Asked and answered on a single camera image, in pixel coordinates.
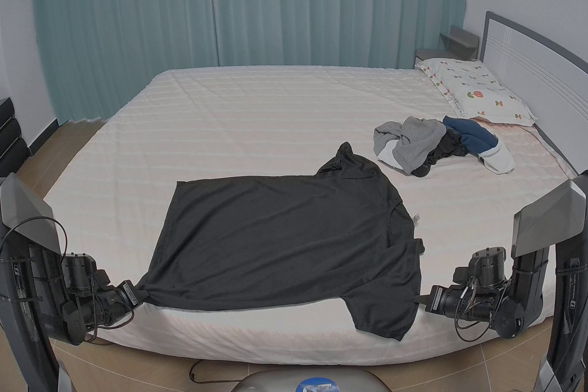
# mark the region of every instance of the gray nightstand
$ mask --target gray nightstand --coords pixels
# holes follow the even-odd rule
[[[445,49],[417,49],[415,65],[428,58],[458,58],[470,60],[477,55],[480,38],[464,29],[452,26],[448,35],[441,33]]]

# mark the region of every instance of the pillow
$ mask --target pillow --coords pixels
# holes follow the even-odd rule
[[[459,117],[521,126],[535,122],[525,102],[504,88],[479,60],[429,58],[417,67],[433,80]]]

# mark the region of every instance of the headboard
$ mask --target headboard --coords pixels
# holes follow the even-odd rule
[[[588,169],[588,63],[492,12],[480,60],[527,103],[538,131],[576,172]]]

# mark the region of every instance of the pile of clothes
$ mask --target pile of clothes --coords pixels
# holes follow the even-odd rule
[[[499,138],[471,119],[445,116],[437,119],[408,117],[404,123],[389,121],[373,131],[373,151],[378,159],[407,175],[423,177],[438,160],[473,154],[491,172],[510,173],[515,161]]]

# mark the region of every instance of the gray knit garment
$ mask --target gray knit garment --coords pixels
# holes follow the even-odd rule
[[[373,151],[376,156],[390,140],[398,139],[392,155],[407,173],[420,167],[447,132],[445,124],[437,119],[418,119],[407,117],[403,124],[394,121],[378,126],[373,130]]]

